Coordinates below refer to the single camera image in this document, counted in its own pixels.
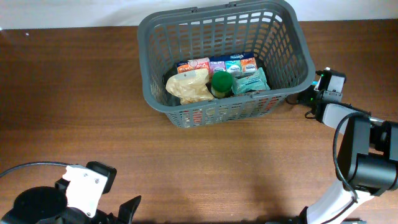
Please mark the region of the orange spaghetti packet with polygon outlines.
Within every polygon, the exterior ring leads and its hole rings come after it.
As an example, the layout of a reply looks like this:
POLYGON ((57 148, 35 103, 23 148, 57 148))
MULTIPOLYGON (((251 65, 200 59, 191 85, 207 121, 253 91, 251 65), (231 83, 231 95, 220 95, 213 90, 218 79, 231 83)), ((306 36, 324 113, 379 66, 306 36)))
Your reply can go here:
POLYGON ((252 118, 270 113, 279 104, 279 101, 279 96, 273 96, 271 98, 251 100, 246 103, 235 103, 231 106, 224 105, 218 108, 195 109, 192 114, 185 110, 180 113, 180 118, 184 127, 188 127, 190 124, 199 126, 252 118))

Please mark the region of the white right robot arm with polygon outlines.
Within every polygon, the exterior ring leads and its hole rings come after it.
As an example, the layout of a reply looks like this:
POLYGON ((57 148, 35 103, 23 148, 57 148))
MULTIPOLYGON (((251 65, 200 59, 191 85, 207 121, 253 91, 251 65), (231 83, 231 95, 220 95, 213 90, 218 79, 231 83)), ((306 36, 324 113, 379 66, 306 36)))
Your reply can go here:
POLYGON ((323 99, 313 86, 295 102, 309 106, 307 119, 335 129, 332 159, 337 180, 293 223, 344 223, 363 203, 397 190, 397 123, 373 118, 339 101, 323 99))

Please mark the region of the light green wipes packet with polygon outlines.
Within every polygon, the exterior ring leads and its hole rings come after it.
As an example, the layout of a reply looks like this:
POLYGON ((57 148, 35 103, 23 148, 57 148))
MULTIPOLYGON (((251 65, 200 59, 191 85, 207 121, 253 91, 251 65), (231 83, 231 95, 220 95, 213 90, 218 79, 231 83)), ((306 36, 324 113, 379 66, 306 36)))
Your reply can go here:
POLYGON ((270 89, 263 68, 257 69, 252 75, 243 78, 233 78, 232 91, 235 95, 250 91, 268 91, 270 89))

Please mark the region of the beige powder pouch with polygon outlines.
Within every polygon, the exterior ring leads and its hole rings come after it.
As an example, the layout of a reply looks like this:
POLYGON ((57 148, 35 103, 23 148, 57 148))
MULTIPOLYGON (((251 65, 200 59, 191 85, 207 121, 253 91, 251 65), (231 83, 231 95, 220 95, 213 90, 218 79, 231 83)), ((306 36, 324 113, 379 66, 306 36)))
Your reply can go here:
POLYGON ((181 105, 213 100, 207 87, 209 71, 205 68, 178 73, 167 80, 165 89, 180 99, 181 105))

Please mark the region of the Kleenex tissue multipack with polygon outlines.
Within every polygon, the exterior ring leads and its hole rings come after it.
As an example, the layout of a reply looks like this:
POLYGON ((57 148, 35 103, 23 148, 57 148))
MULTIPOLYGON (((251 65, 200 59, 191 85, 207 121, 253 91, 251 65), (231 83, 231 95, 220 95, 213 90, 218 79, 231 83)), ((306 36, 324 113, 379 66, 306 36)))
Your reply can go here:
POLYGON ((205 68, 210 77, 225 71, 236 78, 253 74, 258 69, 254 54, 249 52, 191 59, 177 63, 176 68, 178 73, 205 68))

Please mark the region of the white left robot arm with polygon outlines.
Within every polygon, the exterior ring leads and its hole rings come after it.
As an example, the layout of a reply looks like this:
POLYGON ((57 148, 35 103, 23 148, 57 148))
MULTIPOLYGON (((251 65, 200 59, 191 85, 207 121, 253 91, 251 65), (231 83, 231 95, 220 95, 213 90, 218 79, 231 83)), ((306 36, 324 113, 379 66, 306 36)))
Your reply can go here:
POLYGON ((131 223, 141 202, 141 196, 123 203, 118 216, 97 210, 90 218, 81 210, 68 207, 66 189, 69 181, 59 179, 54 187, 34 187, 19 194, 13 208, 2 218, 1 224, 112 224, 131 223))

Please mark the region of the grey plastic shopping basket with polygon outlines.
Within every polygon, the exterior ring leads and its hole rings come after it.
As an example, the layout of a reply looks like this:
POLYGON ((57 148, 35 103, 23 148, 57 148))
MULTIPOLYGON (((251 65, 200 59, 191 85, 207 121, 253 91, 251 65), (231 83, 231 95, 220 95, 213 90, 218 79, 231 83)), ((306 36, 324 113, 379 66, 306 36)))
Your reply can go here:
POLYGON ((139 24, 137 39, 147 104, 182 128, 194 127, 183 126, 180 113, 185 110, 192 114, 195 109, 273 96, 280 97, 280 104, 287 96, 306 90, 315 76, 297 16, 285 1, 233 1, 156 12, 139 24), (166 74, 182 60, 242 52, 253 53, 261 61, 270 90, 181 105, 165 89, 166 74))

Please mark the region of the green lid glass jar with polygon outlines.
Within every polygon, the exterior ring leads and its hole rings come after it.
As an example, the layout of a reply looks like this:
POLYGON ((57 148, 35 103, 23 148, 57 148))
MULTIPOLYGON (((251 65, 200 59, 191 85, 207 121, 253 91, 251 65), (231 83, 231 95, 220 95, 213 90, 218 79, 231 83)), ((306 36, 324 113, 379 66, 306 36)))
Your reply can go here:
POLYGON ((233 77, 226 71, 216 72, 211 80, 211 93, 215 98, 227 98, 231 95, 233 77))

